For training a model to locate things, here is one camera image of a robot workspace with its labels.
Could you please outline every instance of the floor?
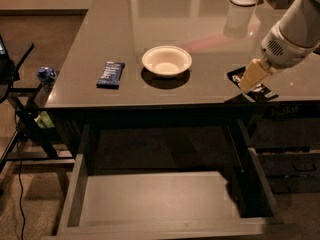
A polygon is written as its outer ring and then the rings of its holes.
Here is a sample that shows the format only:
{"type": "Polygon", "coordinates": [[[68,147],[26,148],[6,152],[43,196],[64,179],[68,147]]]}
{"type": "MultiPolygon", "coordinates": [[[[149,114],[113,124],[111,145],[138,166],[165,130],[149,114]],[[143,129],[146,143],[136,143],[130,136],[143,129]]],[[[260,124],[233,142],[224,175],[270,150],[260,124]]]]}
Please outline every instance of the floor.
{"type": "MultiPolygon", "coordinates": [[[[83,16],[0,16],[4,40],[32,40],[35,49],[21,68],[19,87],[36,87],[37,69],[52,66],[58,72],[67,56],[83,16]]],[[[0,105],[0,152],[15,130],[14,110],[5,101],[0,105]]],[[[71,168],[31,166],[23,163],[22,207],[26,218],[24,239],[55,235],[71,168]]],[[[21,186],[19,164],[7,163],[0,174],[0,240],[21,239],[23,220],[19,208],[21,186]]],[[[284,222],[297,223],[303,240],[320,235],[320,193],[276,195],[284,222]]]]}

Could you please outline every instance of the open drawer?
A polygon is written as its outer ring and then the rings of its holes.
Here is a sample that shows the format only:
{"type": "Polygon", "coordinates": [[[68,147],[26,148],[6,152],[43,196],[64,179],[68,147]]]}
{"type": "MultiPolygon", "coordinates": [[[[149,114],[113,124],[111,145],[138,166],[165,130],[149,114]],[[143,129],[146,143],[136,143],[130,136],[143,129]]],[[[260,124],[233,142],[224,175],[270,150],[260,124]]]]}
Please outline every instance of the open drawer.
{"type": "Polygon", "coordinates": [[[53,239],[299,239],[226,132],[86,128],[53,239]]]}

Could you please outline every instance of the table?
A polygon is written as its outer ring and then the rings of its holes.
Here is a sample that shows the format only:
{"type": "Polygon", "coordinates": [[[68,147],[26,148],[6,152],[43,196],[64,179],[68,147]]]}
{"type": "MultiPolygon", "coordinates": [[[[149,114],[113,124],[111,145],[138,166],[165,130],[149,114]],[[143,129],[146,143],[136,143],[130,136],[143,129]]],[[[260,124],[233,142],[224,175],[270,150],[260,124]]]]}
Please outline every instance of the table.
{"type": "MultiPolygon", "coordinates": [[[[255,104],[243,98],[240,90],[227,79],[226,73],[259,56],[262,38],[283,13],[272,10],[267,3],[261,3],[256,8],[238,8],[230,4],[229,0],[93,1],[44,105],[44,109],[56,117],[61,132],[71,136],[67,138],[67,144],[72,152],[77,154],[59,227],[59,239],[72,239],[74,234],[79,232],[84,234],[84,238],[86,234],[96,232],[95,236],[101,239],[124,236],[128,238],[126,232],[131,231],[136,235],[130,234],[130,237],[139,239],[259,235],[264,232],[262,228],[279,225],[271,190],[250,144],[250,132],[255,121],[261,119],[266,112],[273,116],[279,112],[281,116],[280,112],[285,106],[290,109],[292,106],[299,106],[297,111],[292,112],[289,109],[286,116],[299,117],[301,113],[312,116],[319,112],[317,100],[320,91],[314,77],[317,75],[316,63],[319,58],[311,54],[303,63],[266,83],[272,91],[279,94],[277,99],[268,104],[255,104]],[[189,72],[177,79],[164,81],[145,71],[141,58],[146,50],[158,45],[175,45],[186,49],[193,60],[189,72]],[[96,82],[107,61],[126,63],[119,90],[96,88],[96,82]],[[300,109],[308,106],[311,106],[312,111],[300,109]],[[235,175],[235,178],[240,176],[242,182],[251,182],[252,185],[249,185],[257,188],[256,194],[260,193],[259,199],[265,204],[259,217],[274,216],[275,221],[270,224],[268,219],[263,219],[263,222],[254,219],[253,223],[261,226],[258,226],[258,230],[255,227],[254,230],[251,228],[246,231],[240,227],[233,233],[225,227],[218,226],[217,229],[213,225],[201,223],[194,224],[191,231],[185,231],[185,224],[151,223],[146,229],[150,234],[144,234],[145,221],[131,221],[133,224],[127,224],[126,221],[123,225],[121,219],[111,222],[110,218],[103,214],[100,216],[101,221],[90,221],[91,208],[99,211],[104,207],[103,202],[98,204],[91,200],[106,197],[109,192],[113,192],[112,186],[119,186],[118,192],[115,191],[115,196],[111,199],[116,201],[117,197],[121,198],[121,193],[135,197],[141,195],[140,189],[147,184],[145,179],[138,181],[139,176],[122,178],[121,183],[117,175],[105,175],[106,171],[96,171],[97,168],[93,165],[99,165],[99,162],[103,164],[102,160],[99,160],[101,145],[110,140],[103,138],[105,130],[117,131],[116,129],[120,128],[135,129],[134,132],[138,132],[139,128],[150,128],[155,131],[185,131],[189,129],[186,127],[213,127],[212,129],[216,130],[216,126],[223,127],[225,140],[230,144],[229,147],[234,148],[233,151],[228,149],[228,152],[232,153],[231,175],[235,175]],[[139,190],[130,188],[130,192],[128,185],[126,187],[130,179],[139,190]],[[111,187],[102,193],[99,190],[104,184],[111,187]],[[88,189],[93,189],[92,198],[88,197],[88,189]],[[81,212],[88,215],[86,219],[81,212]]],[[[168,179],[169,177],[173,177],[169,182],[179,179],[176,174],[169,175],[168,179]]],[[[155,179],[155,182],[161,181],[161,177],[155,179]]],[[[205,183],[201,179],[198,184],[210,186],[208,181],[205,183]]],[[[193,185],[186,184],[185,187],[193,188],[193,185]]]]}

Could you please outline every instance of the table surface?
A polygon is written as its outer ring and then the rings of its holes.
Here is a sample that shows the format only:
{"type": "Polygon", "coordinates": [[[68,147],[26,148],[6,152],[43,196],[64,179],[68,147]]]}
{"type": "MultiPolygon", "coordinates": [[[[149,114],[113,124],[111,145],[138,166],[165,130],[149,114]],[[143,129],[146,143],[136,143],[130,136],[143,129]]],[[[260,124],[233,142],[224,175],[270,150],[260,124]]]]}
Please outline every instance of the table surface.
{"type": "MultiPolygon", "coordinates": [[[[230,0],[94,0],[45,108],[114,108],[224,104],[241,94],[226,74],[260,56],[260,44],[283,10],[261,1],[237,7],[230,0]],[[143,69],[150,48],[174,45],[192,57],[177,79],[143,69]],[[105,63],[124,62],[117,90],[96,87],[105,63]]],[[[265,83],[277,101],[318,100],[317,63],[305,61],[265,83]]]]}

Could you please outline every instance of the black cable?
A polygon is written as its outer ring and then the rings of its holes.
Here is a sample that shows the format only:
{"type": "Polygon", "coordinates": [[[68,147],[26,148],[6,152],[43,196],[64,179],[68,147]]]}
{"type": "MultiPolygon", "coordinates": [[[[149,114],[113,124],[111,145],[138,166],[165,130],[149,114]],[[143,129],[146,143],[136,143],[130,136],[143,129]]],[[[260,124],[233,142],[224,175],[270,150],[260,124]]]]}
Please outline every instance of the black cable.
{"type": "Polygon", "coordinates": [[[23,240],[23,234],[24,234],[24,228],[25,228],[25,225],[26,225],[26,217],[24,215],[24,212],[23,212],[23,207],[22,207],[22,197],[23,197],[23,185],[22,185],[22,180],[21,180],[21,171],[22,171],[22,155],[21,155],[21,152],[19,150],[19,143],[17,142],[17,150],[18,150],[18,153],[20,155],[20,165],[19,165],[19,184],[20,184],[20,200],[19,200],[19,207],[20,207],[20,212],[21,212],[21,215],[22,215],[22,229],[21,229],[21,236],[20,236],[20,239],[23,240]]]}
{"type": "MultiPolygon", "coordinates": [[[[12,80],[11,80],[11,88],[13,89],[14,86],[13,86],[13,82],[14,82],[14,76],[12,75],[12,80]]],[[[19,130],[19,123],[17,121],[17,105],[14,107],[14,122],[15,122],[15,127],[16,127],[16,131],[19,130]]],[[[25,217],[25,214],[24,214],[24,211],[23,211],[23,207],[22,207],[22,199],[23,199],[23,192],[24,192],[24,189],[23,189],[23,184],[22,184],[22,180],[21,180],[21,172],[22,172],[22,154],[20,152],[20,148],[19,148],[19,140],[17,139],[17,152],[19,154],[19,158],[20,158],[20,163],[19,163],[19,172],[18,172],[18,179],[19,179],[19,184],[20,184],[20,198],[19,198],[19,208],[20,208],[20,213],[21,213],[21,216],[22,216],[22,228],[21,228],[21,233],[20,233],[20,240],[23,240],[23,235],[24,235],[24,228],[25,228],[25,225],[26,225],[26,217],[25,217]]]]}

